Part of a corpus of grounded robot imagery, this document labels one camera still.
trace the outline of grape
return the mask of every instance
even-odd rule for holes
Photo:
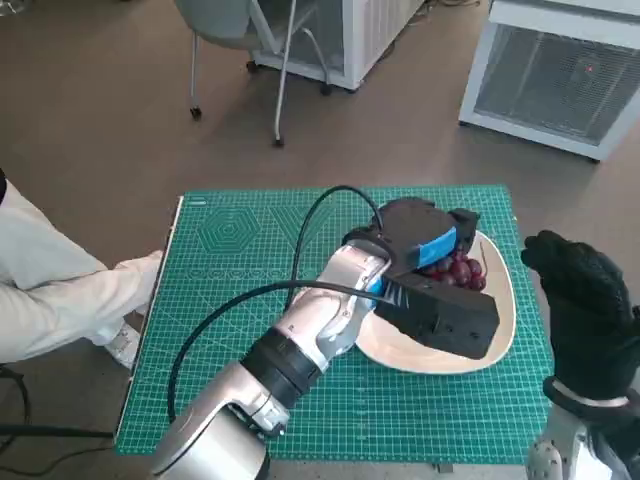
[[[438,269],[436,268],[436,264],[433,263],[433,264],[429,265],[428,267],[426,267],[423,270],[423,273],[428,277],[433,277],[436,273],[438,273]]]
[[[446,273],[451,270],[451,265],[453,265],[453,259],[451,257],[444,257],[438,260],[437,268],[438,272]]]
[[[471,290],[475,290],[476,292],[481,292],[484,290],[484,287],[487,286],[487,278],[482,276],[471,277],[471,282],[469,282],[469,287]]]
[[[455,287],[456,279],[450,273],[443,273],[442,275],[440,275],[440,283],[442,283],[443,285],[447,285],[448,287]]]
[[[449,273],[453,275],[460,287],[464,287],[471,280],[471,270],[465,262],[454,262]]]
[[[467,266],[469,267],[469,270],[471,270],[472,277],[482,276],[482,265],[480,265],[479,261],[470,258],[469,260],[467,260]]]

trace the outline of plate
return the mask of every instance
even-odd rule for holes
[[[483,265],[487,286],[482,293],[495,299],[500,317],[500,325],[484,358],[473,360],[425,347],[374,313],[363,321],[356,341],[358,348],[371,360],[386,367],[431,375],[475,372],[500,361],[511,348],[516,332],[516,302],[509,270],[498,248],[481,232],[476,232],[469,257]]]

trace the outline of gray floor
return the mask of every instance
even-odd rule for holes
[[[201,103],[186,109],[189,33],[169,0],[40,0],[0,18],[0,162],[71,238],[107,263],[160,247],[176,197],[196,188],[496,183],[509,186],[523,235],[553,228],[592,242],[640,289],[635,129],[600,166],[476,128],[457,110],[480,8],[437,8],[410,27],[357,95],[294,80],[287,148],[269,146],[277,75],[249,78],[246,55],[203,48]],[[38,423],[110,428],[126,374],[78,343],[24,362]],[[0,417],[19,419],[15,391]],[[23,440],[2,464],[37,468],[85,441]],[[111,453],[49,479],[139,479],[145,459]],[[517,467],[460,467],[449,478],[522,478]],[[277,479],[422,479],[422,465],[290,464]]]

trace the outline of wire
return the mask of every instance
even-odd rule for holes
[[[31,400],[29,398],[29,390],[27,389],[27,386],[24,383],[23,375],[16,373],[13,370],[10,370],[4,365],[0,365],[0,379],[2,378],[8,378],[9,380],[13,380],[18,386],[18,389],[20,390],[20,394],[22,396],[22,405],[23,405],[22,422],[24,426],[30,425],[31,424]],[[12,433],[11,435],[9,435],[9,438],[2,445],[0,445],[0,456],[2,456],[7,450],[9,450],[11,445],[13,445],[17,439],[18,439],[17,434]]]
[[[62,457],[58,458],[57,460],[54,460],[53,462],[51,462],[49,464],[49,466],[47,466],[43,470],[39,470],[39,471],[35,471],[35,472],[27,472],[27,471],[23,471],[23,470],[17,470],[15,468],[11,468],[11,467],[0,467],[0,472],[11,473],[13,475],[19,475],[21,477],[31,477],[31,478],[44,477],[44,476],[48,475],[49,473],[51,473],[58,465],[60,465],[62,462],[66,461],[66,460],[69,460],[69,459],[74,458],[74,457],[78,457],[80,455],[86,455],[86,454],[89,454],[89,453],[104,452],[106,450],[111,450],[111,449],[112,449],[112,447],[99,447],[99,448],[88,448],[86,450],[78,450],[77,452],[72,452],[72,453],[69,453],[67,455],[63,455]]]
[[[265,293],[274,292],[276,290],[292,289],[292,288],[322,288],[325,290],[332,290],[334,292],[346,293],[348,295],[355,295],[362,298],[368,298],[369,300],[376,300],[378,302],[388,303],[384,298],[375,295],[373,293],[365,292],[362,290],[356,290],[354,288],[345,287],[342,285],[336,285],[333,283],[317,282],[311,280],[286,280],[283,282],[276,282],[263,287],[254,288],[235,298],[232,298],[227,303],[215,310],[211,315],[205,318],[200,325],[198,325],[189,337],[184,341],[178,355],[173,361],[171,367],[171,373],[169,374],[169,385],[167,387],[167,415],[169,416],[169,422],[173,423],[176,419],[176,385],[178,382],[178,374],[180,373],[180,367],[184,361],[189,349],[198,339],[202,332],[211,325],[218,317],[231,310],[233,307],[241,304],[242,302],[249,300],[253,297],[264,295]]]
[[[43,427],[40,425],[0,425],[0,436],[2,435],[16,437],[113,438],[113,432],[66,427]]]
[[[0,436],[8,435],[9,439],[6,440],[2,446],[0,446],[0,455],[5,453],[11,445],[19,438],[25,436],[46,436],[46,437],[81,437],[81,438],[109,438],[113,439],[113,433],[111,432],[99,432],[94,430],[80,430],[73,428],[58,428],[58,427],[41,427],[41,426],[32,426],[31,425],[31,399],[29,398],[29,390],[27,389],[26,384],[24,383],[24,376],[10,370],[5,365],[0,365],[0,379],[8,378],[13,380],[18,388],[20,389],[20,394],[22,395],[22,403],[23,403],[23,424],[22,425],[0,425]],[[63,455],[62,457],[54,460],[46,467],[44,470],[37,472],[27,472],[22,470],[17,470],[11,467],[3,467],[0,466],[0,472],[11,473],[13,475],[19,475],[23,477],[44,477],[51,473],[58,465],[62,462],[77,457],[79,455],[84,455],[87,453],[101,452],[103,450],[110,450],[111,447],[103,447],[103,448],[91,448],[87,450],[79,450],[77,452],[73,452],[67,455]]]
[[[325,198],[327,198],[332,193],[339,192],[339,191],[353,192],[359,195],[365,202],[367,202],[371,207],[371,210],[373,211],[374,219],[377,224],[378,230],[382,231],[383,223],[382,223],[382,215],[380,214],[380,209],[378,208],[376,203],[371,199],[369,195],[364,193],[359,188],[352,187],[350,185],[337,185],[335,187],[330,188],[329,190],[324,192],[322,195],[320,195],[318,199],[313,203],[313,205],[311,205],[311,208],[307,212],[307,216],[304,218],[304,222],[302,222],[302,227],[300,227],[300,233],[298,234],[298,241],[296,242],[296,250],[295,250],[295,253],[293,254],[293,264],[291,265],[290,280],[293,281],[298,278],[298,265],[300,263],[300,255],[302,254],[304,234],[306,233],[307,228],[309,227],[309,223],[311,222],[311,218],[313,217],[313,214],[316,213],[316,210],[318,209],[318,207],[324,201]],[[289,292],[287,293],[287,300],[285,301],[285,304],[284,304],[285,312],[291,306],[292,301],[293,301],[293,288],[289,289]]]

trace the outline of chair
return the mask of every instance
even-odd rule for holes
[[[0,0],[0,17],[5,15],[13,15],[25,10],[31,0]]]
[[[202,111],[196,97],[196,67],[200,38],[222,47],[241,50],[268,50],[282,55],[280,88],[276,104],[274,145],[284,146],[280,134],[280,117],[284,102],[291,37],[298,31],[309,37],[324,71],[323,95],[331,93],[329,69],[313,32],[303,27],[317,9],[318,0],[175,0],[180,14],[193,31],[191,51],[191,115],[199,120]],[[247,64],[250,73],[258,70],[255,62]]]

